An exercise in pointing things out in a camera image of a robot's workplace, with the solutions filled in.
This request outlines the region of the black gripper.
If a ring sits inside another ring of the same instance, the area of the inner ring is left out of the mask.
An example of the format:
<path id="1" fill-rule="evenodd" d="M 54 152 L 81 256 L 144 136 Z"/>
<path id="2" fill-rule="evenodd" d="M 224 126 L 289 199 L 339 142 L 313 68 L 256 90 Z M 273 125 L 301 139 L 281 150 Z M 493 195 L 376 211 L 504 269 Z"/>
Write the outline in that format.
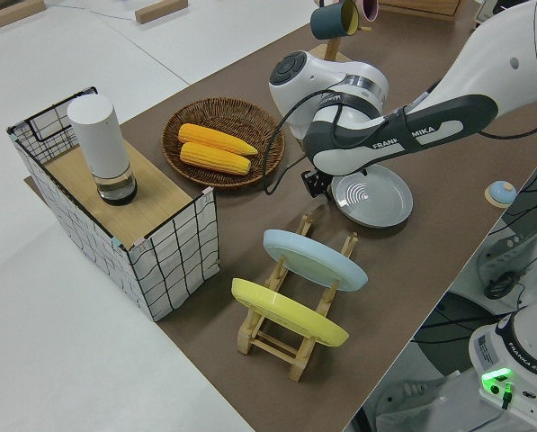
<path id="1" fill-rule="evenodd" d="M 324 196 L 330 199 L 330 175 L 319 170 L 304 171 L 301 173 L 302 181 L 308 186 L 308 192 L 312 198 Z"/>

